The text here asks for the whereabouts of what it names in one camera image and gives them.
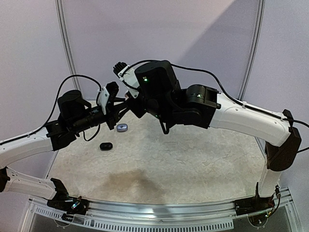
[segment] metal frame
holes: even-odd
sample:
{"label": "metal frame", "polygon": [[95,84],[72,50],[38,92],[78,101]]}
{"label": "metal frame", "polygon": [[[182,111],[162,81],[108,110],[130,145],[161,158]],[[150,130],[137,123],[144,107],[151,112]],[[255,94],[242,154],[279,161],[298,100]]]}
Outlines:
{"label": "metal frame", "polygon": [[264,13],[264,7],[265,7],[265,0],[259,0],[259,9],[257,12],[256,16],[256,22],[255,22],[255,27],[254,27],[254,34],[252,38],[252,44],[250,48],[250,55],[247,63],[247,68],[245,72],[245,76],[239,91],[238,99],[243,100],[246,92],[246,88],[248,85],[250,73],[253,67],[253,62],[257,50],[257,45],[258,45],[258,40],[260,37],[260,32],[261,32],[261,26],[262,26],[262,21],[263,21],[263,13]]}
{"label": "metal frame", "polygon": [[[68,33],[67,33],[67,26],[64,18],[64,12],[63,12],[63,5],[62,0],[56,0],[56,10],[57,10],[57,16],[59,21],[59,27],[63,42],[63,48],[67,57],[68,67],[70,70],[71,75],[77,74],[76,69],[73,62],[72,52],[70,48]],[[73,84],[75,89],[78,89],[82,92],[81,85],[79,83],[78,77],[73,77]]]}
{"label": "metal frame", "polygon": [[[234,228],[233,219],[247,217],[236,216],[233,201],[234,199],[212,203],[153,205],[91,200],[87,215],[75,215],[72,224],[110,232],[224,231]],[[301,231],[288,188],[281,190],[281,207],[287,211],[292,231]],[[29,232],[34,214],[54,219],[65,228],[70,223],[61,220],[63,213],[46,206],[46,200],[33,197],[29,200],[21,232]]]}
{"label": "metal frame", "polygon": [[[265,0],[259,0],[259,8],[258,8],[258,12],[257,12],[257,15],[256,15],[254,33],[253,33],[252,44],[251,44],[251,48],[250,48],[250,55],[249,55],[249,59],[248,59],[248,63],[247,63],[247,68],[246,68],[246,71],[245,71],[245,76],[244,76],[242,85],[240,87],[239,95],[238,95],[239,100],[243,100],[243,98],[244,98],[245,91],[246,91],[248,81],[249,81],[249,77],[250,77],[250,73],[251,73],[251,70],[252,70],[253,61],[254,61],[254,57],[255,57],[255,54],[256,54],[258,40],[259,40],[261,26],[262,26],[264,6],[265,6]],[[56,0],[56,10],[57,10],[57,16],[58,16],[58,21],[59,21],[59,27],[60,27],[63,47],[64,47],[65,54],[66,54],[66,57],[67,57],[68,67],[69,67],[71,75],[77,74],[76,69],[75,69],[75,65],[74,65],[74,62],[73,62],[71,48],[70,48],[70,42],[69,42],[68,33],[67,33],[67,27],[66,27],[66,22],[65,22],[62,0]],[[78,77],[73,78],[73,84],[74,84],[74,87],[76,89],[78,89],[82,92],[82,88],[81,88]]]}

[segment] small black object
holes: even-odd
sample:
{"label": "small black object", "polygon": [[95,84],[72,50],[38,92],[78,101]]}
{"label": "small black object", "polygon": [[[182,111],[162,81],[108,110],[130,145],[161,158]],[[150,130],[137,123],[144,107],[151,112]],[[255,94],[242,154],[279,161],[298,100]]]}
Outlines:
{"label": "small black object", "polygon": [[112,143],[101,143],[100,150],[101,151],[109,151],[112,149]]}

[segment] black connector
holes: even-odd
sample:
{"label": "black connector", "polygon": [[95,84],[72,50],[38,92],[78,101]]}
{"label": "black connector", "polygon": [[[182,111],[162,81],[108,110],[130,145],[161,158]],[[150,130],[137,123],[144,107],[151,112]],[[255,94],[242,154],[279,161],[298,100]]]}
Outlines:
{"label": "black connector", "polygon": [[278,185],[276,185],[275,192],[276,192],[276,197],[279,199],[279,198],[281,197],[281,193],[280,193],[280,190],[279,190],[279,186],[278,186]]}

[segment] black cable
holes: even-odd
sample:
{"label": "black cable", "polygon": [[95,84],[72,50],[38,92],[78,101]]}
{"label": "black cable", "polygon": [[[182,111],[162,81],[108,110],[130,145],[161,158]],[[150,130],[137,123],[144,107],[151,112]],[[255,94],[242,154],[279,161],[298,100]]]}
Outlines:
{"label": "black cable", "polygon": [[86,142],[89,142],[89,141],[93,140],[93,139],[97,136],[97,134],[99,133],[99,131],[100,131],[100,124],[98,125],[98,129],[97,129],[96,133],[95,133],[90,139],[88,139],[88,140],[86,139],[85,131],[83,131],[84,140],[85,140]]}
{"label": "black cable", "polygon": [[29,133],[29,134],[25,134],[25,135],[22,135],[22,136],[19,136],[19,137],[16,137],[16,138],[13,138],[13,139],[4,141],[4,142],[0,143],[0,145],[4,145],[4,144],[6,144],[6,143],[13,142],[13,141],[16,141],[16,140],[18,140],[18,139],[26,138],[26,137],[28,137],[28,136],[30,136],[30,135],[33,135],[33,134],[39,132],[43,127],[45,127],[46,124],[48,123],[48,121],[50,120],[50,118],[51,118],[52,115],[53,115],[53,112],[54,112],[54,110],[55,110],[55,107],[56,107],[56,104],[57,104],[57,100],[58,100],[58,97],[59,97],[59,94],[60,94],[60,91],[61,91],[61,88],[62,88],[63,84],[64,84],[67,80],[69,80],[70,78],[76,77],[76,76],[82,77],[82,78],[85,78],[85,79],[88,79],[88,80],[91,80],[91,81],[95,82],[95,83],[98,85],[98,87],[99,87],[100,90],[102,89],[100,83],[99,83],[97,80],[93,79],[92,77],[89,77],[89,76],[86,76],[86,75],[81,75],[81,74],[74,74],[74,75],[68,76],[68,77],[65,78],[65,79],[62,81],[62,83],[60,84],[59,89],[58,89],[58,92],[57,92],[57,95],[56,95],[56,100],[55,100],[54,106],[53,106],[53,108],[52,108],[52,111],[51,111],[49,117],[48,117],[47,120],[44,122],[44,124],[43,124],[41,127],[39,127],[38,129],[36,129],[35,131],[33,131],[33,132]]}

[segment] metal bracket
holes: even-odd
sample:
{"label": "metal bracket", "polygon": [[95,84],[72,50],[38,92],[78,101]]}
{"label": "metal bracket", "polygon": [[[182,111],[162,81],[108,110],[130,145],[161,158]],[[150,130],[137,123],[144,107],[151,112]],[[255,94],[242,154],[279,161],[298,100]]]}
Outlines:
{"label": "metal bracket", "polygon": [[258,183],[256,183],[254,197],[243,198],[233,201],[236,215],[239,216],[244,214],[250,214],[272,208],[273,205],[275,205],[273,198],[274,196],[260,197],[258,193]]}

